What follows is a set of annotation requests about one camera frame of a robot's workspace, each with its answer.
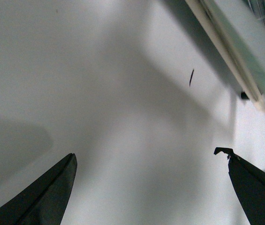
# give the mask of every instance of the white surface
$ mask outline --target white surface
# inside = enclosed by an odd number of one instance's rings
[[[246,224],[217,146],[265,168],[265,115],[159,1],[0,1],[0,206],[73,152],[62,224]]]

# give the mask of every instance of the white wall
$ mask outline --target white wall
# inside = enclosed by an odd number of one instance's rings
[[[265,168],[265,115],[218,76],[162,2],[0,1],[0,206],[73,152],[62,224],[241,224],[212,153]]]

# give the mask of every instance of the black object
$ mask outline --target black object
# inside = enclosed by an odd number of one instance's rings
[[[249,100],[249,97],[247,96],[247,94],[245,92],[241,92],[241,99],[242,100]]]
[[[233,151],[230,153],[228,168],[235,193],[250,224],[265,225],[265,172]]]
[[[76,170],[76,156],[68,154],[0,207],[0,225],[60,225]]]
[[[194,70],[195,69],[193,69],[192,74],[190,75],[189,86],[190,86],[190,83],[192,82],[192,79],[193,79]]]

